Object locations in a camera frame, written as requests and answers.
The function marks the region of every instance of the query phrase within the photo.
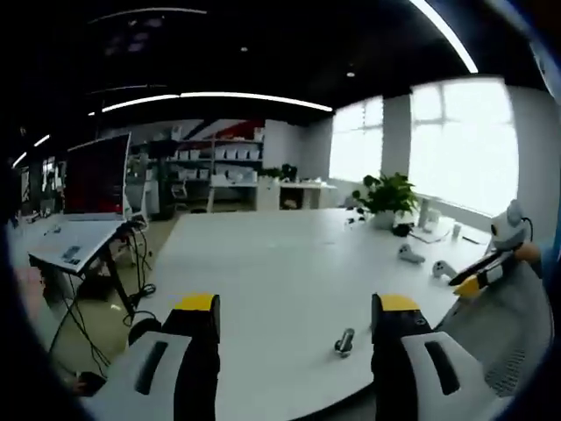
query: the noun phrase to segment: black ceiling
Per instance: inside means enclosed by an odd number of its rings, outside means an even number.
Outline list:
[[[87,117],[103,106],[146,96],[224,90],[336,109],[468,75],[448,42],[408,0],[347,0],[344,6],[321,7],[305,2],[262,7],[232,1],[92,3],[89,8],[33,6],[33,14],[25,9],[21,16],[14,14],[4,37],[14,39],[3,98],[9,155],[53,153],[92,139],[107,126],[180,118],[278,118],[306,124],[329,115],[288,104],[211,98],[147,103]],[[473,0],[430,3],[481,74],[543,88],[524,39],[490,8]],[[167,10],[120,14],[154,7]],[[32,148],[47,133],[52,138]]]

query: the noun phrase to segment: floor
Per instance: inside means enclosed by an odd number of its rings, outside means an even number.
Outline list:
[[[246,206],[238,206],[232,203],[216,203],[215,211],[248,211]],[[146,258],[152,266],[158,257],[158,252],[165,244],[175,223],[184,212],[176,213],[175,217],[168,221],[152,222],[146,233],[146,239],[152,256]],[[127,294],[137,292],[137,270],[131,262],[125,258],[117,261],[117,271]],[[73,314],[79,318],[78,310],[82,314],[83,321],[92,342],[101,350],[109,361],[113,361],[121,354],[127,343],[129,328],[123,324],[125,311],[115,291],[113,291],[106,302],[78,299],[73,306]],[[51,349],[54,368],[60,377],[69,386],[72,384],[74,373],[91,371],[105,374],[106,367],[99,362],[95,363],[88,341],[76,327],[72,317],[67,316],[63,321],[56,340]],[[366,421],[375,418],[375,399],[372,388],[367,388],[355,396],[335,405],[320,414],[315,414],[305,419],[324,421]]]

